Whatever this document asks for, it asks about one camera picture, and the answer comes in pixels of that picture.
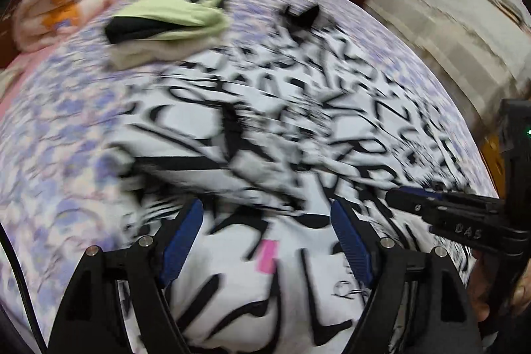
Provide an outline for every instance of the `black cable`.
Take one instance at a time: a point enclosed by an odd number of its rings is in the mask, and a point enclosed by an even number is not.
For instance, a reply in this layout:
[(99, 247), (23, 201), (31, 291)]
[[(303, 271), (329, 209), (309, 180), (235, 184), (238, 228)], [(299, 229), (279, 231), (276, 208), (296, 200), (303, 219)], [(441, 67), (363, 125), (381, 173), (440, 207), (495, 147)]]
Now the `black cable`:
[(17, 254), (13, 249), (13, 245), (9, 241), (9, 237), (0, 223), (0, 244), (4, 249), (5, 255), (11, 264), (11, 269), (15, 274), (15, 280), (19, 286), (20, 297), (22, 298), (22, 304), (24, 305), (24, 310), (26, 311), (26, 316), (28, 322), (30, 323), (31, 332), (34, 335), (35, 341), (40, 349), (42, 354), (46, 354), (48, 348), (46, 347), (46, 342), (44, 342), (44, 337), (42, 337), (42, 332), (40, 331), (39, 323), (37, 317), (35, 316), (35, 311), (33, 305), (31, 304), (31, 297), (28, 291), (28, 286), (26, 285), (26, 279), (24, 279), (24, 273), (22, 273), (22, 268), (20, 267), (19, 260), (17, 259)]

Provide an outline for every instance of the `hand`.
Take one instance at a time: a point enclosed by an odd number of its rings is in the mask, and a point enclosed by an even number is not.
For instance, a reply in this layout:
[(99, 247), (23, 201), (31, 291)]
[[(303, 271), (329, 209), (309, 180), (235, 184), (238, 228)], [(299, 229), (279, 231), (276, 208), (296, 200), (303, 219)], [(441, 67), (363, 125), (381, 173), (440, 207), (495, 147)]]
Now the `hand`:
[[(484, 321), (489, 316), (489, 307), (487, 305), (487, 297), (489, 294), (492, 281), (490, 280), (485, 269), (483, 254), (481, 252), (472, 251), (472, 255), (477, 259), (474, 268), (470, 274), (468, 282), (468, 296), (472, 304), (472, 308), (476, 313), (478, 322)], [(511, 305), (512, 313), (519, 315), (527, 309), (531, 303), (531, 261), (527, 264), (527, 268), (520, 278), (516, 289), (514, 290)]]

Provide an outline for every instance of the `metal screw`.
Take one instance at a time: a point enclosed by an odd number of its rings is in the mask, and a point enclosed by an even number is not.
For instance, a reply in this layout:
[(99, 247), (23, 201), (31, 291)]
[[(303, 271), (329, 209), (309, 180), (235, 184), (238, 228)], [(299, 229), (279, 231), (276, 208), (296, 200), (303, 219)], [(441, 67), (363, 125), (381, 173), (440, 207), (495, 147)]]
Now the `metal screw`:
[(85, 253), (86, 253), (89, 257), (94, 257), (98, 252), (99, 252), (99, 247), (97, 247), (96, 245), (89, 246), (89, 247), (85, 250)]
[(440, 258), (444, 258), (445, 256), (448, 255), (448, 251), (444, 249), (442, 246), (436, 246), (434, 252), (435, 252), (435, 255)]
[(142, 236), (140, 237), (138, 244), (142, 246), (142, 248), (147, 248), (153, 243), (153, 237), (151, 236)]
[(384, 237), (380, 239), (380, 244), (386, 249), (391, 249), (395, 246), (395, 241), (391, 237)]

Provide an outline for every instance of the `floral bedsheet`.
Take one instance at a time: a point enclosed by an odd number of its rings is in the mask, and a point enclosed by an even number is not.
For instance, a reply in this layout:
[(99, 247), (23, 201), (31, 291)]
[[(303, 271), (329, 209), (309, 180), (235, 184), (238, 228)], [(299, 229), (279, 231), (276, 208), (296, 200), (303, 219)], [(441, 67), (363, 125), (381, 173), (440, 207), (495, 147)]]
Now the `floral bedsheet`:
[[(105, 150), (120, 101), (132, 76), (153, 74), (162, 63), (113, 72), (103, 27), (123, 0), (64, 42), (23, 84), (0, 125), (0, 221), (26, 276), (39, 324), (49, 337), (64, 289), (83, 251), (124, 241), (130, 213)], [(397, 37), (347, 0), (229, 0), (229, 38), (260, 40), (273, 10), (317, 2), (365, 48), (373, 63), (441, 109), (460, 164), (477, 193), (494, 195), (466, 124), (422, 61)], [(25, 320), (17, 284), (0, 255), (0, 299)]]

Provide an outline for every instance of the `blue gripper pad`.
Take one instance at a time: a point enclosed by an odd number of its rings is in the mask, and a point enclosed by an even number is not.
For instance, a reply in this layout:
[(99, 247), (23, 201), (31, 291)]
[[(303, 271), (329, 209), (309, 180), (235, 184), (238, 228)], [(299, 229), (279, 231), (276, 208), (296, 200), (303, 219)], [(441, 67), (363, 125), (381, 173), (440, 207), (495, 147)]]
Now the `blue gripper pad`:
[(201, 224), (203, 224), (203, 204), (200, 200), (195, 200), (168, 246), (164, 249), (163, 269), (159, 277), (164, 287), (167, 287), (179, 276)]
[(407, 193), (414, 193), (415, 195), (419, 195), (420, 197), (433, 197), (434, 199), (436, 200), (442, 200), (443, 199), (443, 194), (440, 193), (440, 192), (430, 192), (430, 191), (426, 191), (425, 189), (422, 189), (422, 188), (413, 188), (411, 186), (401, 186), (400, 188), (398, 188), (398, 190), (400, 192), (407, 192)]
[(344, 209), (339, 200), (334, 201), (330, 208), (330, 222), (336, 232), (339, 244), (347, 257), (354, 277), (367, 288), (370, 288), (374, 279), (371, 254), (363, 243), (361, 236), (352, 225), (347, 212), (354, 211), (352, 209)]

